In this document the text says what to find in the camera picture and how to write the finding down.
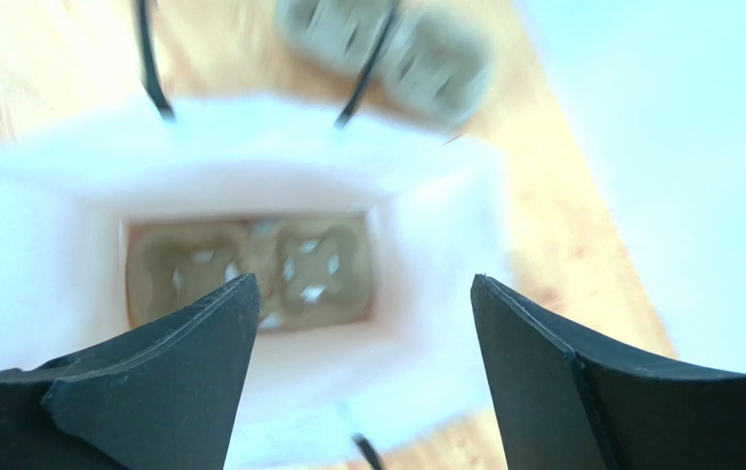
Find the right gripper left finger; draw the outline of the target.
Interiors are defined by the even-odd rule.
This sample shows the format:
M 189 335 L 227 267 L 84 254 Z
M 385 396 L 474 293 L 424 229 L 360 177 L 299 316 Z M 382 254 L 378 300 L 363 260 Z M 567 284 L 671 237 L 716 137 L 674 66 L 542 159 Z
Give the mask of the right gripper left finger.
M 32 370 L 0 371 L 0 469 L 220 469 L 261 294 L 241 275 Z

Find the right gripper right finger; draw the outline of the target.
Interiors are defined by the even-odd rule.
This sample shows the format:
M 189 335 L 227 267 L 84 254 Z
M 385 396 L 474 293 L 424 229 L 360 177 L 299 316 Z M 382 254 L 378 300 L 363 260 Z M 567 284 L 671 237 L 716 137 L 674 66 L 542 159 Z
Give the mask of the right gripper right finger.
M 746 469 L 746 374 L 648 352 L 499 281 L 471 288 L 511 469 Z

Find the pulp cup carrier tray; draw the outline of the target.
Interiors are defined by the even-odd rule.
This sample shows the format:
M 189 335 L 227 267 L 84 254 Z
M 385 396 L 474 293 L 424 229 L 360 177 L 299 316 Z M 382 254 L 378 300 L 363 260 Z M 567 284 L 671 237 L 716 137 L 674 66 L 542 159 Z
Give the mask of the pulp cup carrier tray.
M 361 213 L 193 219 L 128 230 L 125 284 L 134 326 L 183 308 L 251 273 L 262 295 L 258 324 L 297 331 L 362 318 L 375 279 Z

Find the orange paper bag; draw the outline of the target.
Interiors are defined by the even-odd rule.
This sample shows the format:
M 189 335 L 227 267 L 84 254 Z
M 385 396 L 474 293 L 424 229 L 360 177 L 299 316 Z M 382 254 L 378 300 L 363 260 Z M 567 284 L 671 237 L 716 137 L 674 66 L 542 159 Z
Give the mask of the orange paper bag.
M 375 287 L 347 324 L 256 339 L 224 465 L 380 451 L 490 403 L 470 301 L 504 275 L 502 160 L 471 140 L 275 97 L 142 100 L 0 144 L 0 371 L 139 326 L 136 224 L 361 213 Z

